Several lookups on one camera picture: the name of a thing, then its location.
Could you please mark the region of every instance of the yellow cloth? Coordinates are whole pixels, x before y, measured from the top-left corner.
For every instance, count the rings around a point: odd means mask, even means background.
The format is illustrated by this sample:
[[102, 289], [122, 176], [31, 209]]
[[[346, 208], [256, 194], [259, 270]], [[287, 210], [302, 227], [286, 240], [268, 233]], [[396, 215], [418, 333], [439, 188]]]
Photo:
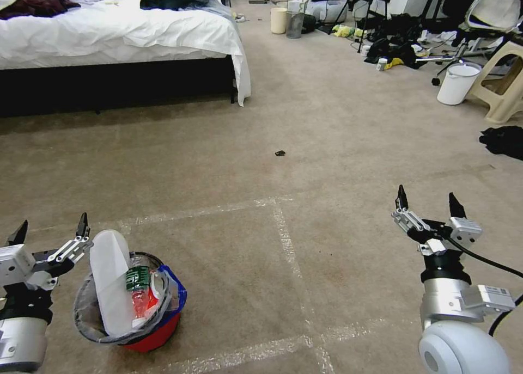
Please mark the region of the yellow cloth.
[[396, 65], [405, 65], [401, 58], [393, 58], [388, 64], [385, 64], [385, 70], [392, 68]]
[[354, 29], [352, 27], [344, 26], [342, 24], [335, 25], [332, 27], [332, 30], [336, 31], [334, 33], [335, 36], [340, 36], [342, 38], [347, 38], [348, 36], [354, 34]]

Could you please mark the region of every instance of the black cable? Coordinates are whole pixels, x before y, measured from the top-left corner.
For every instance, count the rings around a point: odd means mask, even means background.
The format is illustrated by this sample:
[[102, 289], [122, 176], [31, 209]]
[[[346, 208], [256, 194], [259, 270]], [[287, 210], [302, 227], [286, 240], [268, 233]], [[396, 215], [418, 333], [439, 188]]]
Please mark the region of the black cable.
[[[518, 299], [515, 300], [515, 305], [516, 307], [518, 307], [521, 302], [523, 302], [523, 295], [521, 295]], [[498, 315], [498, 317], [494, 320], [494, 322], [492, 323], [492, 325], [490, 326], [490, 329], [489, 329], [489, 335], [494, 337], [494, 332], [496, 331], [497, 327], [499, 326], [499, 324], [501, 323], [501, 321], [503, 321], [503, 319], [508, 316], [512, 311], [505, 311], [504, 313], [501, 313], [500, 315]]]
[[[496, 267], [498, 269], [501, 269], [505, 272], [509, 272], [511, 274], [514, 274], [516, 276], [519, 276], [521, 278], [523, 278], [523, 272], [520, 272], [520, 271], [517, 271], [515, 269], [512, 269], [506, 265], [503, 265], [503, 264], [500, 264], [496, 261], [492, 261], [492, 260], [489, 260], [488, 258], [485, 258], [483, 256], [480, 256], [479, 254], [476, 254], [474, 252], [471, 252], [470, 250], [468, 250], [467, 248], [463, 247], [461, 244], [459, 244], [458, 242], [456, 242], [454, 239], [448, 237], [447, 240], [453, 244], [454, 246], [456, 246], [458, 249], [460, 249], [463, 253], [465, 254], [468, 254], [470, 257], [472, 258], [475, 258], [476, 260], [479, 260], [479, 261], [482, 261], [484, 263], [487, 263], [488, 265], [492, 265], [493, 267]], [[518, 299], [515, 300], [515, 305], [516, 307], [519, 306], [521, 303], [523, 302], [523, 295], [521, 295]], [[490, 326], [490, 329], [489, 329], [489, 335], [490, 336], [494, 336], [494, 332], [496, 331], [497, 327], [499, 326], [499, 324], [501, 323], [501, 321], [506, 317], [508, 316], [512, 311], [506, 311], [502, 314], [500, 314], [495, 320], [494, 322], [492, 323], [492, 325]]]
[[329, 6], [329, 0], [325, 2], [325, 23], [327, 23], [327, 14], [329, 13], [329, 9], [327, 8]]
[[496, 268], [499, 268], [503, 271], [506, 271], [506, 272], [510, 272], [512, 274], [515, 274], [516, 276], [519, 276], [523, 279], [523, 272], [520, 272], [520, 271], [516, 271], [515, 269], [512, 269], [506, 265], [503, 265], [503, 264], [500, 264], [500, 263], [497, 263], [495, 261], [492, 261], [492, 260], [489, 260], [485, 257], [482, 257], [480, 256], [479, 254], [476, 254], [474, 252], [471, 252], [470, 250], [468, 250], [467, 248], [463, 247], [461, 244], [459, 244], [458, 242], [456, 242], [454, 239], [448, 237], [447, 238], [449, 240], [449, 242], [451, 244], [453, 244], [454, 246], [456, 246], [458, 249], [460, 249], [463, 253], [465, 254], [468, 254], [470, 257], [473, 257], [475, 258], [476, 260], [479, 260], [479, 261], [483, 261], [489, 265], [492, 265], [493, 267], [496, 267]]

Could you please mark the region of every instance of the plastic stool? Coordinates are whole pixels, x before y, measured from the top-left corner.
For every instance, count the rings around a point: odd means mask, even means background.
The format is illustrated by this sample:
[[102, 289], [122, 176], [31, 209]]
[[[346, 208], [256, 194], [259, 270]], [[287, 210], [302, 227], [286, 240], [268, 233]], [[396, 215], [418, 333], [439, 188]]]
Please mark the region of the plastic stool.
[[[508, 73], [501, 79], [485, 80], [498, 61], [509, 54], [516, 55], [518, 59], [515, 60]], [[468, 96], [475, 96], [490, 106], [490, 110], [485, 116], [487, 121], [502, 124], [515, 113], [523, 111], [522, 60], [523, 46], [509, 41], [487, 62], [472, 85]]]

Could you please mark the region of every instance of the bottle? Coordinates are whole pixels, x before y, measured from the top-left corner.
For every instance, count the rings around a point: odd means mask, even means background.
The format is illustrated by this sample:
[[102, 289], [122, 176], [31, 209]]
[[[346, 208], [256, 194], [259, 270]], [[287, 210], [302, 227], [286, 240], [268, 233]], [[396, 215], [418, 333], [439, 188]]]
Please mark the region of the bottle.
[[149, 305], [149, 267], [141, 256], [131, 257], [131, 267], [127, 271], [126, 288], [132, 295], [132, 306], [135, 310], [133, 328], [145, 322], [145, 311]]

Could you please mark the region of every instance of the white bucket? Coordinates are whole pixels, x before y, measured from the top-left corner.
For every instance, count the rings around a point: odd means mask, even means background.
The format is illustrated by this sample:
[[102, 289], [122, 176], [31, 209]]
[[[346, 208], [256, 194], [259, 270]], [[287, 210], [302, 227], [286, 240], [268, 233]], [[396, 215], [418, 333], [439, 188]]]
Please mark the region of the white bucket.
[[465, 99], [481, 69], [481, 66], [473, 63], [451, 65], [447, 69], [437, 100], [446, 105], [459, 105]]
[[287, 30], [287, 8], [271, 9], [271, 31], [273, 34], [285, 34]]

